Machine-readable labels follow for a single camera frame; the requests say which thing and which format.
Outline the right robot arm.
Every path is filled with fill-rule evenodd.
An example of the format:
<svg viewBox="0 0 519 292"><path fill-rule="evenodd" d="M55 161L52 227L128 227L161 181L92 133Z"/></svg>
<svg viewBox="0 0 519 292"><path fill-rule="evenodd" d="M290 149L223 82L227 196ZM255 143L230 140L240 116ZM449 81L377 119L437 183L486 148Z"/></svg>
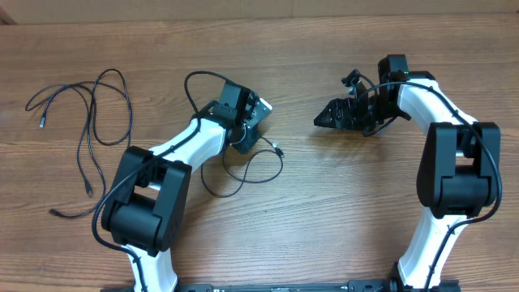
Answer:
<svg viewBox="0 0 519 292"><path fill-rule="evenodd" d="M403 54L378 63L379 84L352 70L349 97L331 100L314 124L360 131L366 137L396 118L413 120L426 136L416 190L421 217L405 254L387 279L350 280L346 291L458 291L442 268L463 229L492 217L503 195L500 129L465 114L428 71L412 71Z"/></svg>

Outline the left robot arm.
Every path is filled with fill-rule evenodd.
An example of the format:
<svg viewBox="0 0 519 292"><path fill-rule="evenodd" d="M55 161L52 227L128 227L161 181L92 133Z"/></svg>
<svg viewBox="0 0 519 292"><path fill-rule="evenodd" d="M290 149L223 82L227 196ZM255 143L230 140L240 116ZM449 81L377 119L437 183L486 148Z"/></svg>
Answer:
<svg viewBox="0 0 519 292"><path fill-rule="evenodd" d="M182 224L192 173L229 144L251 148L258 124L271 112L256 92L227 81L219 100L199 109L173 139L123 153L92 224L109 231L114 249L130 259L131 291L176 290L170 248Z"/></svg>

